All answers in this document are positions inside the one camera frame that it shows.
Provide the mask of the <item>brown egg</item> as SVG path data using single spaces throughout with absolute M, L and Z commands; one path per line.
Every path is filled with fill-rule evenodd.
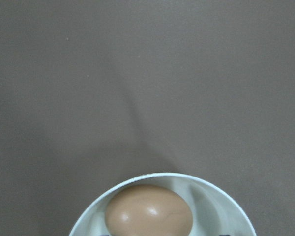
M 113 236 L 187 236 L 193 215 L 177 193 L 156 185 L 135 185 L 115 194 L 105 212 Z

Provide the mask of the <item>white bowl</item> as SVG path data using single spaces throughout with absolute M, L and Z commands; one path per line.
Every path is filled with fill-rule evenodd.
M 181 173 L 152 173 L 119 183 L 100 195 L 74 224 L 71 236 L 110 234 L 104 220 L 110 199 L 121 190 L 141 184 L 158 185 L 176 192 L 193 214 L 192 236 L 254 236 L 255 229 L 238 203 L 217 186 Z

